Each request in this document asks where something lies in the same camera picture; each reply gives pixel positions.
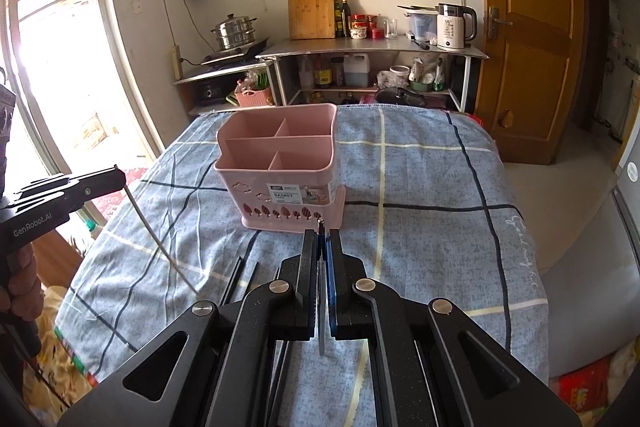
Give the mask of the person's left hand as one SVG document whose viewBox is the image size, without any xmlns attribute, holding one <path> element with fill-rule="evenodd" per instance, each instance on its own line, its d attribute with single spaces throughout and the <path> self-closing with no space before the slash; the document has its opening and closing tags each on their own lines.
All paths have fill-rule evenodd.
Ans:
<svg viewBox="0 0 640 427">
<path fill-rule="evenodd" d="M 43 290 L 38 277 L 38 263 L 32 244 L 17 251 L 18 269 L 1 287 L 0 308 L 26 322 L 35 321 L 43 309 Z"/>
</svg>

